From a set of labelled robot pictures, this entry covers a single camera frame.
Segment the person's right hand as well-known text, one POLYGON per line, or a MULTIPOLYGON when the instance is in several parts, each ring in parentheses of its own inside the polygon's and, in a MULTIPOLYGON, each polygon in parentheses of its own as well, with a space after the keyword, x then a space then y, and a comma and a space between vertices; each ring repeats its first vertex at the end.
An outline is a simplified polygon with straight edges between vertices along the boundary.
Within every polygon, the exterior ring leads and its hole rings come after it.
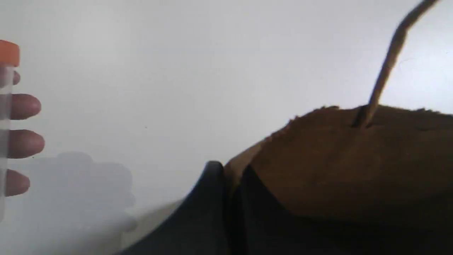
MULTIPOLYGON (((37 116, 42 110, 39 99, 31 94, 17 93, 11 97, 11 119, 27 120, 37 116)), ((20 129, 9 131, 9 159, 32 157, 44 150, 44 138, 31 130, 20 129)), ((6 173, 5 195, 12 197, 26 193, 30 187, 30 179, 22 173, 8 169, 6 173)))

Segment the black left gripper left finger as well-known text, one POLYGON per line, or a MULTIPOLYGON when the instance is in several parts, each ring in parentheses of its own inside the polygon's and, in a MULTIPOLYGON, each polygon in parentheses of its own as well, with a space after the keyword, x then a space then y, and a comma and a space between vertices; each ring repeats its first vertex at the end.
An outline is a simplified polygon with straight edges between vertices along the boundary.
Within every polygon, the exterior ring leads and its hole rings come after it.
POLYGON ((224 168, 209 161, 193 190, 150 234, 122 255, 228 255, 224 168))

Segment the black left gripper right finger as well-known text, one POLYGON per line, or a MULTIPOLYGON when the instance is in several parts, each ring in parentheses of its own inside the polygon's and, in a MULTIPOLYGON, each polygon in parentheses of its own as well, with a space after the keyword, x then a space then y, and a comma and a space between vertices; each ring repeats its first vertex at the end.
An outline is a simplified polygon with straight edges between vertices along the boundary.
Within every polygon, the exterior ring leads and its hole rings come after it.
POLYGON ((293 216, 250 166, 233 201, 233 255, 452 254, 452 234, 293 216))

